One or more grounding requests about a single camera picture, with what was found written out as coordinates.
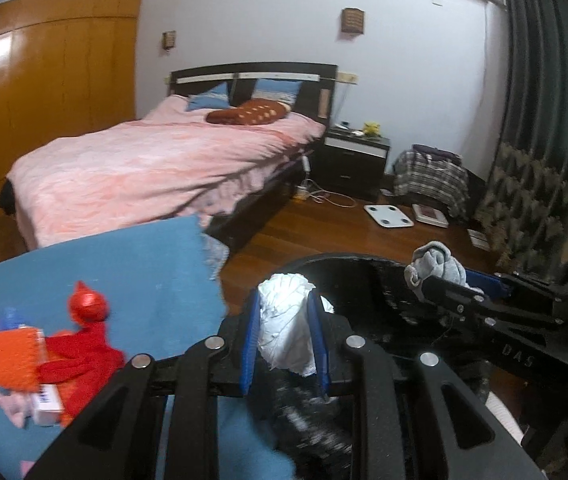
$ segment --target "crumpled white tissue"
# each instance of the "crumpled white tissue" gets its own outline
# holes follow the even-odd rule
[[[301,274],[273,274],[257,287],[261,297],[257,348],[271,368],[287,368],[303,377],[316,372],[305,309],[314,288]],[[321,303],[326,312],[334,313],[326,298]]]

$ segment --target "cable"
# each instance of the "cable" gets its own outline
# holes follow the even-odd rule
[[[481,97],[477,103],[477,111],[481,110],[486,97],[486,80],[488,78],[488,2],[484,5],[484,63],[481,76]]]
[[[341,95],[341,101],[339,102],[339,105],[337,105],[337,109],[334,114],[335,124],[337,124],[337,120],[339,120],[339,114],[341,113],[341,108],[343,107],[344,102],[346,102],[346,97],[349,94],[349,90],[350,90],[350,83],[348,83],[346,88],[344,88],[344,91]]]
[[[452,330],[452,326],[454,325],[454,317],[451,317],[450,320],[450,325],[448,326],[448,328],[446,328],[446,330],[444,330],[444,333],[442,333],[439,337],[437,337],[431,344],[430,346],[435,346],[435,343],[437,341],[439,341],[440,339],[444,339],[448,336],[448,333]]]
[[[308,196],[312,200],[317,202],[318,204],[323,204],[324,202],[328,202],[330,204],[336,205],[337,207],[346,207],[346,208],[357,207],[357,202],[355,201],[354,198],[352,198],[348,195],[344,195],[342,193],[335,193],[335,192],[332,192],[332,191],[326,191],[325,189],[323,189],[323,187],[321,187],[319,184],[317,184],[314,180],[311,180],[310,178],[308,178],[308,175],[309,174],[306,173],[306,178],[304,180],[302,180],[302,183],[300,184],[300,186],[305,187],[305,189],[308,192]],[[317,189],[315,189],[314,191],[311,191],[313,186],[315,186]],[[344,205],[344,204],[338,204],[337,202],[333,202],[333,200],[331,200],[331,195],[342,196],[344,198],[348,198],[352,202],[352,205]]]

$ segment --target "patterned curtain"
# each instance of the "patterned curtain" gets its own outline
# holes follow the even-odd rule
[[[497,265],[556,282],[568,265],[568,0],[507,0],[510,85],[475,218]]]
[[[568,265],[568,180],[529,152],[502,142],[488,192],[475,218],[484,227],[497,266],[546,281]]]

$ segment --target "blue blanket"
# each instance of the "blue blanket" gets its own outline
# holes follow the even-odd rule
[[[109,300],[111,344],[127,359],[163,359],[217,333],[225,306],[204,260],[194,217],[79,238],[1,263],[0,310],[16,307],[47,335],[74,330],[66,300],[84,280]],[[293,477],[291,461],[257,436],[243,400],[220,399],[218,421],[221,480]],[[30,422],[19,430],[0,409],[0,473],[20,478],[20,461],[37,460],[59,432]]]

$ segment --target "headboard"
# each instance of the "headboard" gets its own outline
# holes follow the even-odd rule
[[[169,94],[199,94],[228,81],[230,103],[238,106],[251,98],[259,78],[300,80],[302,85],[293,111],[329,126],[336,76],[336,65],[321,63],[273,61],[200,66],[171,72]]]

